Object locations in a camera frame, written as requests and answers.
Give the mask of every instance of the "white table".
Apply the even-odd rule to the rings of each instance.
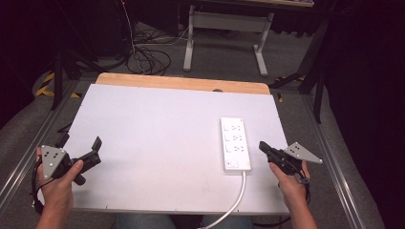
[[[272,95],[101,84],[86,93],[64,147],[71,157],[80,157],[90,151],[96,136],[103,141],[101,163],[83,174],[84,185],[74,184],[75,209],[226,212],[240,193],[242,176],[224,172],[222,116],[244,119],[252,165],[245,194],[233,214],[288,214],[278,180],[258,148],[260,140],[275,148],[287,147]]]

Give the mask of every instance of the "gray carpet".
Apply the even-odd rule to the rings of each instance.
[[[172,65],[166,75],[223,79],[235,81],[272,83],[278,76],[288,76],[295,73],[307,50],[310,37],[296,38],[293,34],[269,33],[263,50],[268,77],[261,77],[252,51],[252,45],[259,41],[260,35],[241,32],[235,38],[225,38],[213,31],[202,31],[195,37],[194,58],[189,73],[182,70],[185,41],[181,40],[172,46],[154,46],[167,52],[172,58]],[[110,60],[100,61],[100,65]],[[120,66],[111,70],[114,73],[128,73]],[[36,91],[45,74],[38,78],[33,91]],[[78,82],[75,92],[86,92],[90,83],[96,79],[85,77]],[[323,157],[320,142],[316,137],[315,127],[311,116],[305,109],[302,96],[297,93],[298,82],[292,82],[273,93],[281,93],[283,103],[276,102],[280,118],[285,130],[288,143],[300,142],[314,154]],[[80,106],[81,98],[70,98],[62,112],[49,130],[45,139],[46,144],[54,144],[58,134],[56,131],[69,124],[75,118]],[[35,101],[21,111],[0,131],[0,183],[5,184],[18,164],[21,156],[30,147],[42,122],[45,120],[52,106],[53,99],[47,96],[37,96]],[[340,135],[335,119],[328,105],[327,93],[321,110],[322,129],[336,155],[342,172],[348,182],[354,201],[359,209],[367,228],[384,228],[371,195],[357,173],[350,153]],[[326,164],[310,164],[311,174],[311,203],[309,205],[319,228],[351,228],[347,215],[337,195],[335,185],[330,177]],[[22,180],[19,188],[4,214],[0,217],[0,228],[33,228],[38,215],[31,208],[32,199],[29,195],[31,174]],[[66,228],[111,228],[115,220],[114,214],[100,214],[91,212],[73,212]],[[277,217],[254,217],[257,222],[275,222]],[[290,223],[283,228],[291,228]]]

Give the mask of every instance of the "table leg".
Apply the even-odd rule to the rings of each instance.
[[[263,46],[265,45],[265,42],[267,39],[268,31],[270,30],[273,16],[274,16],[274,13],[270,13],[268,15],[267,21],[265,22],[265,25],[263,27],[262,38],[261,38],[259,46],[258,45],[253,46],[253,50],[256,55],[256,60],[257,60],[258,66],[259,66],[261,76],[267,76],[267,69],[266,69],[265,60],[263,59],[262,50],[263,50]]]
[[[191,60],[193,58],[194,8],[195,6],[190,6],[190,11],[188,13],[188,38],[187,38],[187,47],[185,48],[184,65],[182,67],[186,72],[189,72],[191,70]]]

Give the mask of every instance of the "power outlet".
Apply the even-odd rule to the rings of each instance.
[[[239,117],[222,117],[224,170],[238,172],[251,170],[245,136],[245,124]]]

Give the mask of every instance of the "silver metal plate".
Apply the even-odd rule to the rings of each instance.
[[[304,146],[300,145],[298,142],[292,143],[290,146],[286,147],[284,152],[294,158],[300,160],[306,160],[314,163],[322,164],[322,159],[318,158],[317,156],[313,155],[309,150],[304,148]]]
[[[66,151],[51,146],[42,146],[42,164],[44,166],[44,178],[49,179],[59,166]]]

